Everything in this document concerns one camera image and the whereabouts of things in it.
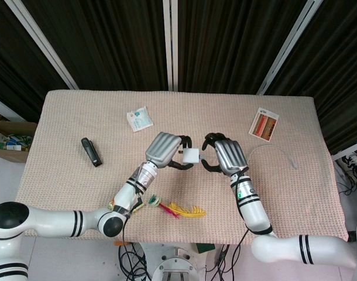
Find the floor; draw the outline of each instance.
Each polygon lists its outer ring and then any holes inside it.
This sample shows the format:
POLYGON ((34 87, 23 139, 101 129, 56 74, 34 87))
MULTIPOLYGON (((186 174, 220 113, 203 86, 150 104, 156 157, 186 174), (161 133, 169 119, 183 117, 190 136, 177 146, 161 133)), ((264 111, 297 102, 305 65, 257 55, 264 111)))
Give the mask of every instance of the floor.
MULTIPOLYGON (((0 158, 0 203, 15 199, 24 164, 11 163, 0 158)), ((346 184, 337 171, 337 181, 346 184)), ((341 196, 348 230, 354 230, 357 224, 357 193, 341 196)), ((77 241, 69 239, 47 239, 24 237, 21 255, 29 264, 29 280, 125 280, 118 268, 117 250, 111 242, 77 241)), ((214 266, 217 251, 207 255, 207 268, 214 266)), ((227 268, 232 256, 228 254, 227 268)), ((350 281, 352 271, 336 266, 303 265, 294 262, 265 264, 258 262, 252 255, 250 246, 242 247, 240 260, 235 266, 236 280, 320 280, 350 281)), ((230 273, 224 276, 232 280, 230 273)))

